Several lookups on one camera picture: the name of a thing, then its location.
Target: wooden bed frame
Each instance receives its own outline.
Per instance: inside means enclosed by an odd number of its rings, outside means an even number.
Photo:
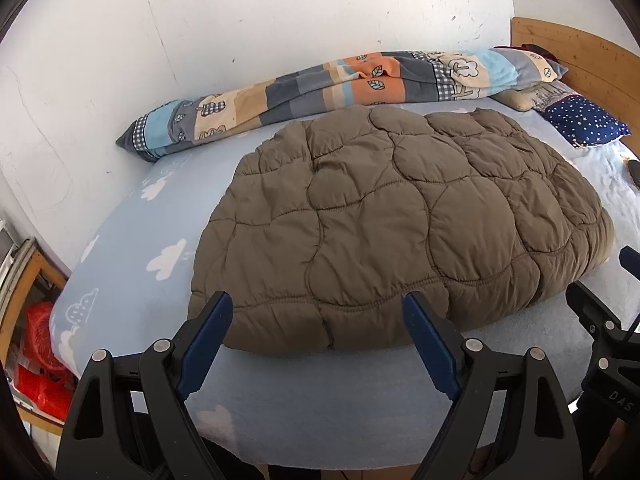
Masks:
[[[562,78],[575,91],[629,125],[623,142],[640,156],[640,57],[576,28],[529,18],[511,20],[511,44],[546,48],[569,72]]]

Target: blue gripper pad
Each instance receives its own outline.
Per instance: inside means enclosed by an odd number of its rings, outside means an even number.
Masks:
[[[433,385],[446,394],[449,400],[456,402],[461,391],[456,379],[456,360],[413,294],[407,294],[402,300],[402,315]]]
[[[620,250],[620,265],[640,280],[640,253],[629,246],[623,247]]]
[[[209,317],[204,321],[182,358],[182,373],[176,391],[182,400],[197,392],[204,382],[213,359],[225,338],[234,314],[231,296],[222,294]]]

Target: navy blue star-patterned pillow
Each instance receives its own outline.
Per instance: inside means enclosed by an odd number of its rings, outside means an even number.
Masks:
[[[625,123],[577,94],[548,106],[542,116],[575,148],[607,144],[631,134]]]

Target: mattress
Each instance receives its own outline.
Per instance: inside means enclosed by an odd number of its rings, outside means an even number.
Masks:
[[[491,99],[402,108],[426,114],[492,108],[579,169],[612,217],[609,260],[582,281],[628,326],[640,283],[618,264],[624,245],[640,248],[640,190],[626,171],[631,151],[616,141],[575,149],[535,111],[515,112]],[[193,257],[211,211],[240,158],[281,124],[162,158],[114,210],[82,254],[50,320],[57,357],[80,375],[92,352],[140,352],[172,336],[186,319]],[[580,391],[591,338],[564,294],[465,334],[493,350],[545,349],[568,400]],[[490,442],[500,395],[485,425]],[[144,410],[142,394],[134,396]],[[269,357],[221,348],[187,409],[200,434],[242,460],[322,469],[419,463],[450,402],[433,387],[413,346],[366,352],[327,351]]]

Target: bed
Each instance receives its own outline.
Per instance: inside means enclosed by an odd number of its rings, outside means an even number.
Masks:
[[[620,268],[617,254],[627,244],[640,247],[640,190],[625,164],[635,157],[632,149],[640,153],[640,92],[628,74],[635,71],[638,78],[640,60],[551,23],[515,18],[512,34],[513,44],[535,43],[555,53],[574,74],[567,75],[567,84],[626,121],[636,132],[625,139],[628,146],[615,141],[575,149],[537,112],[515,112],[488,98],[399,106],[421,114],[492,108],[574,164],[598,191],[616,228],[610,259],[583,282],[628,324],[638,308],[629,298],[637,297],[640,283]],[[162,158],[111,214],[85,249],[50,320],[54,351],[76,374],[97,348],[114,355],[139,352],[175,333],[186,318],[200,232],[240,158],[281,127],[265,126]],[[562,294],[466,335],[497,351],[542,347],[567,398],[579,394],[591,338]],[[134,404],[143,410],[142,396]],[[364,469],[420,462],[449,401],[434,389],[412,346],[292,358],[221,348],[187,407],[203,436],[248,462]],[[497,396],[487,442],[499,407]]]

